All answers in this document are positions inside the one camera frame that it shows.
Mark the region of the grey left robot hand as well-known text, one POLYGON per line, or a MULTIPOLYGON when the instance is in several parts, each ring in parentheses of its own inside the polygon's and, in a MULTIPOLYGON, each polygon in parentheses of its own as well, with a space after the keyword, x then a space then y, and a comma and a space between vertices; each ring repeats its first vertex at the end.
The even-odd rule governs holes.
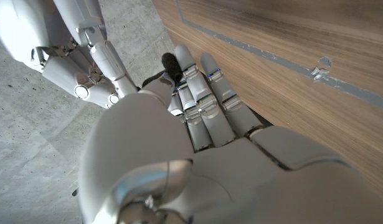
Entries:
POLYGON ((383 223, 383 200, 332 149, 265 126, 210 54, 105 111, 82 156, 84 223, 383 223))

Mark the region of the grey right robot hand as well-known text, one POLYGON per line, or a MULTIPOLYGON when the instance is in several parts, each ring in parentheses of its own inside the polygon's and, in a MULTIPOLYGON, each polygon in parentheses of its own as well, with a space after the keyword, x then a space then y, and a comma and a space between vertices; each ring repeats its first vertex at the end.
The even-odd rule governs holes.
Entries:
POLYGON ((96 0, 0 0, 0 41, 15 60, 83 101, 110 108, 138 91, 96 0))

